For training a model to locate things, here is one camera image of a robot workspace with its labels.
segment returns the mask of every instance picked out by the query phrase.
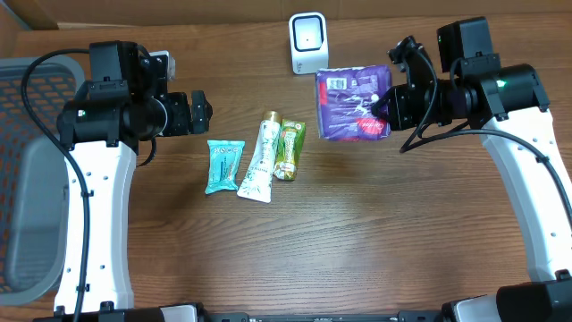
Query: wooden table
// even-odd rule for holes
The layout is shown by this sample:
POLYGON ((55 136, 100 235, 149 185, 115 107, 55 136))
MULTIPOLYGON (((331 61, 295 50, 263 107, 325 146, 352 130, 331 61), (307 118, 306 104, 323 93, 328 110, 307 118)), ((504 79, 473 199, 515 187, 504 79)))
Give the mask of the wooden table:
MULTIPOLYGON (((330 66, 389 64, 385 52, 413 34, 440 69, 435 31, 460 18, 328 21, 330 66)), ((489 23, 504 66, 539 72, 572 168, 572 14, 489 23)), ((399 147, 410 131, 378 142, 318 139, 314 77, 292 75, 286 22, 22 32, 15 55, 115 39, 170 50, 178 77, 170 91, 203 89, 214 107, 208 134, 158 140, 155 161, 135 173, 129 269, 137 307, 202 301, 219 312, 394 313, 528 280, 517 220, 478 138, 405 155, 399 147), (274 181, 271 204, 234 192, 205 196, 206 140, 247 142, 240 181, 271 109, 307 123, 298 179, 274 181)), ((74 58, 88 75, 88 58, 74 58)), ((395 84, 405 81, 392 70, 395 84)), ((142 144, 140 161, 148 150, 142 144)), ((2 308, 0 320, 48 316, 53 300, 2 308)))

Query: gold cap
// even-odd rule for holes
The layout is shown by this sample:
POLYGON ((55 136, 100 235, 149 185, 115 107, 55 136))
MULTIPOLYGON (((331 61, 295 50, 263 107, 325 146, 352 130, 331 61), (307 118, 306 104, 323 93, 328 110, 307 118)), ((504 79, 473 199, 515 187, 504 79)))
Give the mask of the gold cap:
POLYGON ((263 121, 274 121, 278 124, 282 124, 282 115, 275 111, 266 111, 262 114, 263 121))

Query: plastic basket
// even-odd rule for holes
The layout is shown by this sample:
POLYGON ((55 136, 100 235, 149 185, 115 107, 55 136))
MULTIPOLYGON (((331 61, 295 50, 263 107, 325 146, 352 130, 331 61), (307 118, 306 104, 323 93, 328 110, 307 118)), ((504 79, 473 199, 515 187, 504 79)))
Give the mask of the plastic basket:
MULTIPOLYGON (((63 270, 67 172, 21 102, 21 77, 33 61, 0 60, 0 305, 34 301, 58 286, 63 270)), ((66 56, 32 73, 30 103, 50 131, 83 81, 80 65, 66 56)))

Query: purple plastic bag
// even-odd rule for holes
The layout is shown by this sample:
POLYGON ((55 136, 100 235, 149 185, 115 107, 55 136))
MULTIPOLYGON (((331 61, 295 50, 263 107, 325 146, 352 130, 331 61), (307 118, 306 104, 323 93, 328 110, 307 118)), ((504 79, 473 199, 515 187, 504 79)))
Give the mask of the purple plastic bag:
POLYGON ((321 69, 315 74, 318 128, 328 140, 381 140, 390 126, 371 106, 391 87, 387 65, 321 69))

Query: teal packet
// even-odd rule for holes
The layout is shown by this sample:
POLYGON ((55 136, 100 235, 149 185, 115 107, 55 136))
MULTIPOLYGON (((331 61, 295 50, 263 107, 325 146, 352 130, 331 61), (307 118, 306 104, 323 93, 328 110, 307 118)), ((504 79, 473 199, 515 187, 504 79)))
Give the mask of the teal packet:
POLYGON ((208 184, 205 194, 221 190, 236 191, 239 186, 234 178, 239 170, 244 141, 208 140, 211 165, 208 169, 208 184))

